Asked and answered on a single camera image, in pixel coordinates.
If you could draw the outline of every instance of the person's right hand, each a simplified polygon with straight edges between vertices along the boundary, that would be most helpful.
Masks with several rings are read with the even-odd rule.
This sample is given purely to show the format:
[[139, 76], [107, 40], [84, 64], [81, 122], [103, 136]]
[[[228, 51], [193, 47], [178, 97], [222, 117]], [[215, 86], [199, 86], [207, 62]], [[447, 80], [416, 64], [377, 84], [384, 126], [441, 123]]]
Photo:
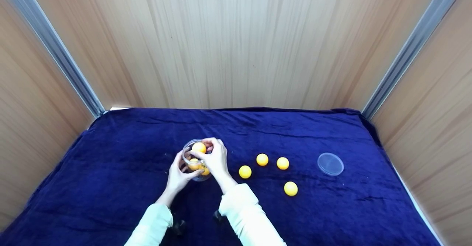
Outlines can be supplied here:
[[215, 137], [205, 138], [202, 142], [206, 145], [208, 151], [211, 150], [211, 154], [203, 154], [193, 150], [190, 153], [205, 162], [205, 165], [218, 182], [221, 191], [226, 194], [237, 185], [237, 182], [228, 172], [228, 164], [226, 163], [228, 150], [226, 150], [223, 141]]
[[213, 174], [215, 177], [229, 175], [228, 164], [226, 163], [228, 150], [226, 149], [223, 141], [216, 139], [215, 137], [211, 137], [203, 139], [202, 142], [207, 147], [207, 150], [211, 150], [210, 154], [204, 154], [194, 150], [191, 150], [190, 153], [203, 160], [211, 174]]

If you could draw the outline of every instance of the ball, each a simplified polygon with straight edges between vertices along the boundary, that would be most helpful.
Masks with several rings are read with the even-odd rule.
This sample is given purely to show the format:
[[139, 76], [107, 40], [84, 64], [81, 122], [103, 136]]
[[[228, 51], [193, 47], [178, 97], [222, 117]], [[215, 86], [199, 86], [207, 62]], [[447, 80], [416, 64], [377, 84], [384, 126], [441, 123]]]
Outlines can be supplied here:
[[289, 165], [288, 159], [285, 157], [279, 157], [279, 159], [277, 160], [277, 167], [279, 169], [285, 170], [288, 168], [288, 165]]
[[192, 170], [200, 169], [200, 164], [198, 164], [199, 161], [200, 160], [197, 159], [191, 159], [190, 162], [192, 162], [193, 164], [187, 164], [188, 168]]
[[200, 169], [204, 169], [204, 171], [203, 171], [202, 174], [200, 174], [200, 175], [202, 175], [202, 176], [207, 176], [207, 175], [209, 175], [209, 170], [208, 170], [207, 167], [201, 166]]
[[206, 153], [206, 146], [202, 142], [196, 142], [194, 145], [192, 145], [192, 150]]
[[298, 193], [298, 187], [293, 181], [289, 181], [284, 185], [284, 191], [288, 196], [294, 196]]
[[267, 165], [268, 163], [268, 156], [264, 153], [262, 154], [259, 154], [257, 155], [256, 157], [256, 162], [260, 165], [260, 166], [265, 166]]
[[239, 175], [243, 179], [247, 179], [247, 178], [251, 177], [252, 172], [253, 171], [251, 170], [251, 168], [249, 166], [246, 166], [246, 165], [241, 166], [239, 168]]

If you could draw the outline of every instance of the wooden wall panel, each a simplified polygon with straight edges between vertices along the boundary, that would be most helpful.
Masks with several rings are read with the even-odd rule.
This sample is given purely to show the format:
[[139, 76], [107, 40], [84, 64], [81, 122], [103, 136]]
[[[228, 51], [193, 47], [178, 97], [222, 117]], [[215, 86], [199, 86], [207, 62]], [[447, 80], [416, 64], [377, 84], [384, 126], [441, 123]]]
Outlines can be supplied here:
[[38, 0], [106, 108], [362, 109], [431, 0]]
[[448, 245], [472, 245], [472, 0], [457, 0], [374, 115], [400, 175]]
[[0, 231], [92, 120], [30, 27], [0, 0]]

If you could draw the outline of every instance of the plastic lid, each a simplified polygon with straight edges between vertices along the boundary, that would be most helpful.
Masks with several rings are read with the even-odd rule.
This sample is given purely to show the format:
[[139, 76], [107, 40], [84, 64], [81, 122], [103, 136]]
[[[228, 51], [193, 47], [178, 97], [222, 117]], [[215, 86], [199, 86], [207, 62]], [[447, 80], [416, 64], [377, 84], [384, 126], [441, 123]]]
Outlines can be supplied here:
[[344, 171], [343, 161], [333, 153], [321, 154], [318, 157], [318, 167], [330, 176], [337, 176]]

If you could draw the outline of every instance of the white sleeve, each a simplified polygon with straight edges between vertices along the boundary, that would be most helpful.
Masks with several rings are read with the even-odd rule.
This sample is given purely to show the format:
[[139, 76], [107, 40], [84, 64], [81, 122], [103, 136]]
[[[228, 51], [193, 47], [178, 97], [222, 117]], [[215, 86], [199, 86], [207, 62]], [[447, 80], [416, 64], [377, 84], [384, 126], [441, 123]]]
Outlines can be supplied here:
[[222, 196], [219, 213], [228, 218], [243, 246], [285, 246], [258, 202], [247, 184], [238, 184]]
[[163, 204], [152, 204], [131, 234], [125, 246], [158, 246], [173, 225], [172, 213]]

